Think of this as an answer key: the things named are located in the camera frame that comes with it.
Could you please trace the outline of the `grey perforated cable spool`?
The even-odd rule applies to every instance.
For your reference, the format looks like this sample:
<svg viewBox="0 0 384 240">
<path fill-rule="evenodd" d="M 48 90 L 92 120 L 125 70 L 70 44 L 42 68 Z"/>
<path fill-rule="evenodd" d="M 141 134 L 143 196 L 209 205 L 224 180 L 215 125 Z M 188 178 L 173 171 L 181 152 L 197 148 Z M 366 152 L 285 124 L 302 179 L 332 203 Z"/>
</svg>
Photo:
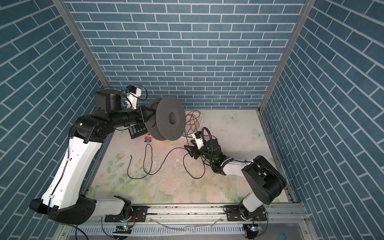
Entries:
<svg viewBox="0 0 384 240">
<path fill-rule="evenodd" d="M 175 141 L 184 133 L 186 113 L 182 103 L 173 96 L 152 100 L 147 108 L 145 123 L 149 134 L 159 141 Z"/>
</svg>

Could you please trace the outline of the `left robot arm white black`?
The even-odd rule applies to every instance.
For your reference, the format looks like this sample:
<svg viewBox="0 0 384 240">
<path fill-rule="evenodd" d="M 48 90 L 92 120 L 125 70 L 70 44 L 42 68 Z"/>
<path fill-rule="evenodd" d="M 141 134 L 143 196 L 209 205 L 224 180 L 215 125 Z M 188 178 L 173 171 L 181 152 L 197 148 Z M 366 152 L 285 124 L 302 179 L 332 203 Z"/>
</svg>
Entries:
<svg viewBox="0 0 384 240">
<path fill-rule="evenodd" d="M 145 121 L 146 108 L 137 107 L 141 94 L 136 86 L 96 91 L 94 113 L 79 117 L 70 128 L 68 148 L 60 167 L 42 197 L 31 201 L 32 211 L 66 225 L 81 225 L 89 218 L 102 216 L 112 216 L 118 222 L 134 217 L 131 201 L 119 196 L 94 200 L 81 196 L 80 190 L 106 138 L 116 128 Z"/>
</svg>

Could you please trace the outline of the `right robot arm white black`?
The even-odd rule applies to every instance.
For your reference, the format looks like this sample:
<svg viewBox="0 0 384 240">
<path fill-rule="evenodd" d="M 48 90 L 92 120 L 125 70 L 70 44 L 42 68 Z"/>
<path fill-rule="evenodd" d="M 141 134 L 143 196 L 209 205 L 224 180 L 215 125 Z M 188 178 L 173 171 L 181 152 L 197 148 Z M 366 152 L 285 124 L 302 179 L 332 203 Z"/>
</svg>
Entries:
<svg viewBox="0 0 384 240">
<path fill-rule="evenodd" d="M 194 158 L 207 160 L 212 171 L 223 176 L 244 177 L 251 192 L 239 203 L 240 216 L 249 221 L 263 205 L 269 205 L 278 197 L 287 185 L 283 176 L 263 156 L 252 160 L 235 160 L 223 154 L 216 139 L 198 144 L 185 145 L 188 154 Z"/>
</svg>

